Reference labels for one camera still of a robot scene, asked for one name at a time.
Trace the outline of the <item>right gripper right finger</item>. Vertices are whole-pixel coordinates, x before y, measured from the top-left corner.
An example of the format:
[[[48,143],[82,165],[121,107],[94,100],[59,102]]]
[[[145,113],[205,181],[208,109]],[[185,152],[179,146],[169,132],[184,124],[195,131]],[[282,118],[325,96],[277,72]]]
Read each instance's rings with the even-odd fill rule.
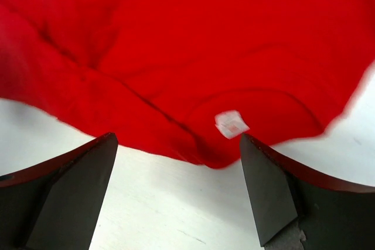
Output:
[[[249,135],[240,151],[264,249],[374,248],[374,187],[319,172]]]

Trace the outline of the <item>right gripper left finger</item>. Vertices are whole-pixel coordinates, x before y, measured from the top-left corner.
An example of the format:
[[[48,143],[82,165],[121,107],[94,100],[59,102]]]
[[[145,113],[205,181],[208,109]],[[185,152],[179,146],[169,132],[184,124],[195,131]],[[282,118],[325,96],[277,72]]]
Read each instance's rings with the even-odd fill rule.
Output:
[[[89,249],[117,154],[107,133],[1,176],[1,249]]]

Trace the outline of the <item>red t shirt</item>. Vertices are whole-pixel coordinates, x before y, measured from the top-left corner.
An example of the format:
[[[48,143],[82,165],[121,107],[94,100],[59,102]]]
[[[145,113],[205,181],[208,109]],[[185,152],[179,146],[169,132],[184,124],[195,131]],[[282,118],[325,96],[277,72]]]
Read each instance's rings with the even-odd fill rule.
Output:
[[[315,137],[374,61],[374,0],[1,0],[1,97],[224,168]]]

